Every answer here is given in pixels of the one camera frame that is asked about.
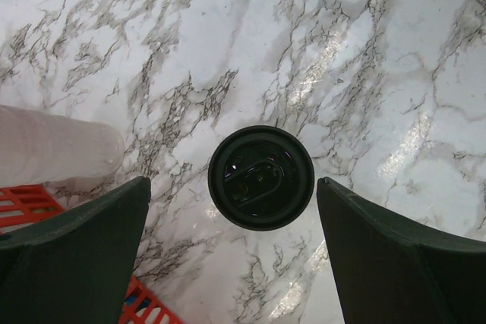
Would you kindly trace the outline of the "black plastic cup lid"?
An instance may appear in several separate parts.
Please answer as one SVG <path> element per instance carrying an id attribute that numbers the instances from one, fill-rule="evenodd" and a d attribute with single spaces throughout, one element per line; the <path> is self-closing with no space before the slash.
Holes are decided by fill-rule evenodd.
<path id="1" fill-rule="evenodd" d="M 296 137 L 255 125 L 218 145 L 207 183 L 213 203 L 230 222 L 251 231 L 272 231 L 292 223 L 307 208 L 314 166 Z"/>

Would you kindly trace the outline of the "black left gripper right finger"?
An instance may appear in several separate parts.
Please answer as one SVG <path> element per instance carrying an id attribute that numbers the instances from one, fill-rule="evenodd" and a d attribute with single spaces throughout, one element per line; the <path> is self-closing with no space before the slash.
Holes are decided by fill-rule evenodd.
<path id="1" fill-rule="evenodd" d="M 483 323 L 485 243 L 372 203 L 331 178 L 317 205 L 347 323 Z"/>

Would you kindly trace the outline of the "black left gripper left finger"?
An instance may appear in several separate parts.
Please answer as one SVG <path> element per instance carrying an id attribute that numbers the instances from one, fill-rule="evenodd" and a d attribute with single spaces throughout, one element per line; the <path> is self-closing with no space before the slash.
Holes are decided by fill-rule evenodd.
<path id="1" fill-rule="evenodd" d="M 117 323 L 144 232 L 149 178 L 1 236 L 3 323 Z"/>

